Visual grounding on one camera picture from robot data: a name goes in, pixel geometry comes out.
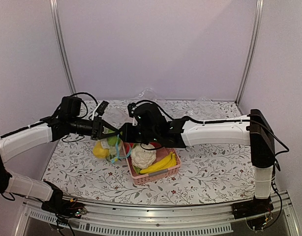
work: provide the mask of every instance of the black cable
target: black cable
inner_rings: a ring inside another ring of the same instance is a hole
[[[57,232],[58,232],[58,233],[60,233],[62,236],[65,236],[65,235],[61,232],[61,230],[59,229],[59,222],[61,222],[62,224],[66,224],[66,225],[70,228],[70,230],[71,230],[73,236],[76,236],[75,233],[74,233],[74,231],[73,231],[73,229],[72,229],[72,227],[71,227],[71,225],[70,225],[70,223],[68,222],[67,219],[65,219],[65,218],[62,219],[58,214],[55,214],[55,216],[57,217],[56,224],[57,224]]]
[[[87,96],[91,97],[94,100],[94,102],[96,103],[96,105],[98,105],[98,102],[97,102],[96,98],[88,92],[76,92],[76,93],[70,95],[70,97],[73,97],[73,96],[76,96],[76,95],[79,95],[79,94],[84,94],[84,95],[87,95]]]
[[[280,211],[279,211],[278,216],[275,218],[275,220],[274,220],[270,225],[265,226],[264,229],[267,229],[267,228],[271,227],[275,222],[277,222],[277,220],[279,219],[279,217],[280,217],[280,215],[281,215],[281,213],[282,213],[282,198],[281,198],[280,194],[278,193],[278,189],[277,189],[276,187],[274,187],[273,182],[271,183],[271,186],[272,186],[274,192],[275,192],[275,193],[278,195],[278,197],[280,198]]]
[[[62,140],[64,143],[75,143],[75,142],[81,141],[81,140],[83,140],[83,139],[85,138],[84,135],[79,135],[79,137],[81,137],[80,139],[73,140],[73,141],[66,141],[66,139],[68,138],[68,136],[69,136],[69,134],[68,134],[66,137],[62,138],[61,140]]]
[[[86,117],[86,116],[88,115],[89,110],[88,110],[88,106],[86,105],[86,103],[85,103],[83,100],[81,100],[81,102],[82,102],[83,105],[86,107],[86,114],[85,114],[84,116],[80,117],[80,118],[82,119],[82,118],[84,118],[84,117]]]
[[[152,104],[155,104],[168,118],[170,118],[171,120],[174,120],[169,114],[167,114],[167,112],[165,110],[163,110],[163,108],[157,104],[156,102],[153,102],[151,100],[140,100],[138,102],[136,102],[136,105],[139,104],[139,103],[142,103],[142,102],[149,102],[149,103],[152,103]]]
[[[2,197],[3,197],[4,199],[7,199],[8,201],[12,201],[12,202],[15,201],[15,197],[13,196],[12,193],[9,193],[9,195],[10,195],[12,198],[7,198],[3,193],[1,193],[1,195],[2,195]]]
[[[160,147],[155,147],[155,148],[151,148],[151,149],[146,149],[146,148],[144,148],[143,146],[142,146],[142,143],[140,143],[140,147],[142,148],[142,149],[144,149],[144,150],[147,150],[147,151],[155,151],[155,150],[159,150],[159,149],[161,149],[161,148],[163,148],[163,146],[160,146]]]

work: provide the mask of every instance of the yellow banana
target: yellow banana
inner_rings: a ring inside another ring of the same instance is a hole
[[[157,171],[160,168],[163,168],[169,161],[172,159],[173,153],[170,152],[166,157],[164,157],[162,160],[154,163],[153,165],[150,165],[146,169],[142,169],[139,173],[140,174],[148,174]]]
[[[176,166],[176,164],[177,164],[177,162],[176,162],[176,155],[173,153],[172,154],[172,159],[165,166],[163,166],[162,168],[160,168],[159,170],[156,170],[156,171],[165,170],[167,168]]]

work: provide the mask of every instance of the floral tablecloth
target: floral tablecloth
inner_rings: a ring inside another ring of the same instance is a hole
[[[129,101],[110,101],[108,109],[126,110]],[[89,110],[95,104],[88,102]],[[173,117],[231,118],[240,116],[234,103],[165,101],[165,110]],[[71,135],[68,140],[77,136]],[[95,141],[75,143],[59,141],[43,178],[62,189],[65,195],[147,205],[210,204],[252,198],[254,175],[247,146],[220,144],[197,145],[177,149],[181,168],[174,176],[135,185],[126,161],[111,164],[92,154]]]

